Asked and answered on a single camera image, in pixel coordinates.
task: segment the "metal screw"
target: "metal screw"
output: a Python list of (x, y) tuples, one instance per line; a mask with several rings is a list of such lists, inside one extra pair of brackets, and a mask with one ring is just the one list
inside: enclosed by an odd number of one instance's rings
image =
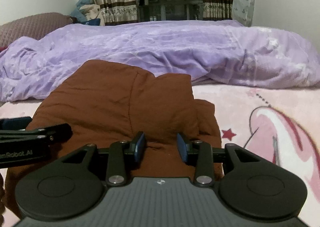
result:
[(212, 178), (207, 175), (198, 176), (196, 180), (200, 184), (209, 184), (212, 182)]
[(120, 175), (113, 175), (109, 177), (109, 182), (113, 184), (121, 184), (124, 181), (124, 177)]

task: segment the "pillow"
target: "pillow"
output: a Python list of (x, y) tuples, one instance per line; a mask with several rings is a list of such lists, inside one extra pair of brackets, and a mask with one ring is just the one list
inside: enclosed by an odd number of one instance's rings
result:
[(81, 24), (89, 25), (89, 26), (99, 26), (100, 25), (100, 20), (101, 19), (88, 20), (86, 22), (81, 22)]
[(0, 47), (6, 47), (22, 36), (41, 39), (57, 28), (72, 24), (69, 16), (43, 13), (14, 20), (0, 26)]

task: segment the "plastic bag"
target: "plastic bag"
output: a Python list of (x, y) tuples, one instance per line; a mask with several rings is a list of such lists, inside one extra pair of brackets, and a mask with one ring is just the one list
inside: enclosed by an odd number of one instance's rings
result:
[(254, 0), (233, 0), (232, 19), (237, 20), (242, 25), (250, 27), (252, 25), (254, 11)]

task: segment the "purple comforter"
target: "purple comforter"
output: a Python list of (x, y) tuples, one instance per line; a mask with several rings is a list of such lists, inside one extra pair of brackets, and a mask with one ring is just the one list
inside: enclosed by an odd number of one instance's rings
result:
[(44, 99), (90, 59), (138, 66), (156, 76), (264, 88), (317, 86), (320, 58), (301, 36), (236, 21), (162, 21), (94, 27), (68, 25), (0, 53), (0, 101)]

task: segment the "ribbed gray surface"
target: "ribbed gray surface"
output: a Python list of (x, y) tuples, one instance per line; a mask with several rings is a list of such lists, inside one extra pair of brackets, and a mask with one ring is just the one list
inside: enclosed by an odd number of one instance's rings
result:
[(25, 218), (16, 227), (305, 227), (298, 219), (257, 223), (222, 206), (210, 189), (193, 186), (188, 178), (134, 178), (111, 188), (90, 212), (77, 218), (42, 223)]

